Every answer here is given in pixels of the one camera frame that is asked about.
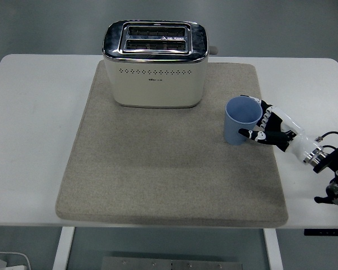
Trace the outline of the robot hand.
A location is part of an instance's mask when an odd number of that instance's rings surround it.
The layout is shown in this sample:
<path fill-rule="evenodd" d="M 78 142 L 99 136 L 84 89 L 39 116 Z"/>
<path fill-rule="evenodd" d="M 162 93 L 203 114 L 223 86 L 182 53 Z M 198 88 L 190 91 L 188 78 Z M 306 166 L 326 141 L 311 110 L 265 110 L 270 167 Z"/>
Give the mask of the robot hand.
<path fill-rule="evenodd" d="M 238 133 L 261 144 L 275 145 L 283 152 L 294 154 L 301 162 L 310 163 L 322 147 L 309 139 L 304 129 L 280 108 L 255 97 L 251 99 L 260 105 L 262 116 L 255 130 L 241 128 Z"/>

